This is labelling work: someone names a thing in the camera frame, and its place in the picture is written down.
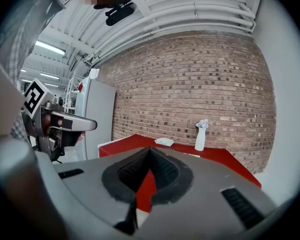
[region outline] fluorescent light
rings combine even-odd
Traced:
[[[50,83],[45,83],[46,86],[52,86],[52,87],[59,87],[58,85],[50,84]]]
[[[53,78],[53,79],[58,79],[59,80],[59,77],[57,76],[53,76],[53,75],[49,75],[49,74],[44,74],[44,73],[40,73],[41,76],[44,76],[44,77],[48,77],[48,78]]]
[[[56,48],[56,47],[51,46],[51,45],[49,45],[49,44],[46,44],[46,43],[44,43],[44,42],[36,41],[36,42],[35,42],[35,45],[36,45],[36,46],[43,47],[43,48],[46,48],[46,49],[48,49],[48,50],[50,50],[50,51],[53,51],[53,52],[55,52],[55,53],[57,53],[57,54],[61,54],[61,55],[65,55],[65,54],[66,54],[64,50],[61,50],[61,49],[59,49],[59,48]]]

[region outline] crumpled paper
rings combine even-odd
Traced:
[[[206,128],[208,129],[209,125],[208,125],[208,119],[204,119],[204,120],[200,120],[200,122],[196,123],[195,125],[198,128]]]
[[[174,141],[172,139],[169,139],[169,138],[158,138],[154,142],[157,143],[157,144],[168,146],[168,147],[171,147],[172,144],[174,143]]]

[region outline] white refrigerator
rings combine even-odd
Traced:
[[[82,88],[77,94],[75,115],[92,119],[97,128],[87,131],[76,146],[79,161],[99,157],[98,145],[111,141],[116,89],[90,77],[82,80]]]

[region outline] red surface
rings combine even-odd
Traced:
[[[229,151],[220,148],[205,147],[203,151],[195,150],[194,146],[174,143],[171,147],[156,144],[153,138],[144,137],[134,134],[125,139],[101,146],[99,148],[100,158],[119,154],[129,150],[144,148],[144,147],[158,147],[168,148],[182,153],[200,156],[201,158],[209,159],[220,164],[223,164],[233,171],[246,178],[248,181],[261,188],[260,182],[237,160]],[[156,185],[153,174],[149,171],[145,177],[140,189],[136,193],[136,206],[138,209],[149,213],[151,211],[151,196],[156,193]]]

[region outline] white ceiling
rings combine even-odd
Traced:
[[[79,0],[69,0],[39,36],[39,41],[65,50],[65,56],[36,46],[26,60],[22,79],[65,88],[74,56],[75,73],[83,75],[92,65],[157,36],[207,27],[224,27],[249,34],[260,0],[133,0],[136,10],[114,26],[107,26],[105,12]],[[57,76],[55,80],[40,73]]]

